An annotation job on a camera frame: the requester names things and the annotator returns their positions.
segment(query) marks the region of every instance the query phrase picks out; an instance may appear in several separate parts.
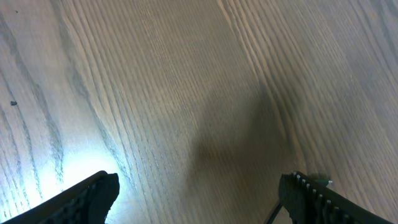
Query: brown wood tabletop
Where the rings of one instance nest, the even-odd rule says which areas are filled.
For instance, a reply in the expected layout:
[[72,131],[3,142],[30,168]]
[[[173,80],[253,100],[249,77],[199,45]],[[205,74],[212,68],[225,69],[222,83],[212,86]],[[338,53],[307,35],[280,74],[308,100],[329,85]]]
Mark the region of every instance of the brown wood tabletop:
[[398,222],[397,49],[394,0],[2,0],[0,222],[99,170],[107,223],[262,223],[293,170]]

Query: black wire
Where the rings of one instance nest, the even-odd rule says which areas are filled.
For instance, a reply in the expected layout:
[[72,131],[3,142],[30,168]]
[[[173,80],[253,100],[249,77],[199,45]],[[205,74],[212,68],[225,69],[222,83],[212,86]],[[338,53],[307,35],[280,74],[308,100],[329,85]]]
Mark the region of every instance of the black wire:
[[277,206],[275,207],[274,211],[271,213],[271,216],[264,222],[264,224],[271,224],[274,222],[275,217],[278,215],[280,209],[282,208],[282,205],[280,202],[278,202]]

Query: wood grain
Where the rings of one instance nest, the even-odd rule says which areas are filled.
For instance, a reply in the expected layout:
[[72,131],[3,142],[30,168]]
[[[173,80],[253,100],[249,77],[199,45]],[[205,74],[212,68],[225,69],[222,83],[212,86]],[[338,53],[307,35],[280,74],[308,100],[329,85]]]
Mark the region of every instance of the wood grain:
[[398,222],[397,28],[392,0],[1,1],[0,222],[105,170],[107,223],[262,223],[295,169]]

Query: wooden surface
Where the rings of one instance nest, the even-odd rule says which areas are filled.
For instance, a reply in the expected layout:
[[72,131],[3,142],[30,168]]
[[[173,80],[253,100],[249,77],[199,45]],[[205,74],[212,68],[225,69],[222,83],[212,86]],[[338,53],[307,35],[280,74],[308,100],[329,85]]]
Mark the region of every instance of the wooden surface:
[[0,222],[105,170],[107,223],[262,223],[296,169],[398,222],[397,48],[393,0],[3,0]]

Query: wooden table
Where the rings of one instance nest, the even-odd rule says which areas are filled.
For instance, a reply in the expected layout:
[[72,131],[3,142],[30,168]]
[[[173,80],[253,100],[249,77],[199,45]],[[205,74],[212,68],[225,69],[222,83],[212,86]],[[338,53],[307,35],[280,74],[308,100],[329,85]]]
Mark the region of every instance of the wooden table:
[[393,0],[3,0],[0,222],[99,170],[107,223],[262,223],[293,170],[398,222],[397,48]]

